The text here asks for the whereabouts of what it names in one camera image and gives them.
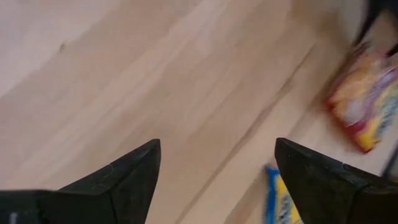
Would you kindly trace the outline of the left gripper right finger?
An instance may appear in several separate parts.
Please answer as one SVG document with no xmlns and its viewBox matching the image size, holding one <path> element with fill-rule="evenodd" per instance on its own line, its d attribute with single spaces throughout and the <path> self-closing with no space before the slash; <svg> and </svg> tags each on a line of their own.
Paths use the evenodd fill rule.
<svg viewBox="0 0 398 224">
<path fill-rule="evenodd" d="M 398 183 L 286 138 L 274 154 L 304 224 L 398 224 Z"/>
</svg>

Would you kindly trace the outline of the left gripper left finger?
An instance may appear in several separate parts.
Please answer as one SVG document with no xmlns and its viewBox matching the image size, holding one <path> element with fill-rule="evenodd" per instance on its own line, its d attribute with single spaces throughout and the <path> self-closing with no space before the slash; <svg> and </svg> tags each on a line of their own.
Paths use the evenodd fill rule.
<svg viewBox="0 0 398 224">
<path fill-rule="evenodd" d="M 152 139 L 58 190 L 0 190 L 0 224 L 145 224 L 161 161 Z"/>
</svg>

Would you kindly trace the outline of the blue Maruchan ramen pack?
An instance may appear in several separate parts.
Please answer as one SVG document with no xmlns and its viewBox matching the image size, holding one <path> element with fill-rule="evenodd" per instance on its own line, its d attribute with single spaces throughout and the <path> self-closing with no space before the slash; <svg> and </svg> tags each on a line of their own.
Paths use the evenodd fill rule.
<svg viewBox="0 0 398 224">
<path fill-rule="evenodd" d="M 303 224 L 277 168 L 265 166 L 268 191 L 264 224 Z"/>
</svg>

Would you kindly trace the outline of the red Maruchan ramen pack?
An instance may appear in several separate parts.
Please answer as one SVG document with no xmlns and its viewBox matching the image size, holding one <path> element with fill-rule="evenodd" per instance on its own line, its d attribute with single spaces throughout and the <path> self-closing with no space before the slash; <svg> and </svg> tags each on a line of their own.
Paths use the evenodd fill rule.
<svg viewBox="0 0 398 224">
<path fill-rule="evenodd" d="M 398 109 L 396 67 L 370 42 L 363 42 L 338 70 L 326 106 L 359 150 L 373 150 Z"/>
</svg>

